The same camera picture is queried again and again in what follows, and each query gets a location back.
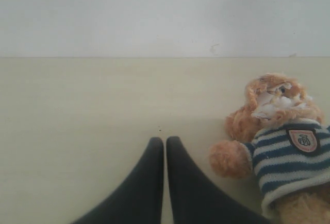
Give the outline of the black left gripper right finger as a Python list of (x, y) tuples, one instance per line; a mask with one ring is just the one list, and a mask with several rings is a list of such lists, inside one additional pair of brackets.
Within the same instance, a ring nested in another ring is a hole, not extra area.
[(215, 186), (189, 156), (180, 137), (167, 138), (166, 156), (174, 223), (269, 223)]

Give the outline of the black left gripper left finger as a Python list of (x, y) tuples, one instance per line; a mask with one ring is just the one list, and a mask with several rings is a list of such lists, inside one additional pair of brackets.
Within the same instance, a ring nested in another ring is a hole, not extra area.
[(153, 137), (118, 188), (74, 223), (161, 223), (163, 184), (164, 145), (162, 139)]

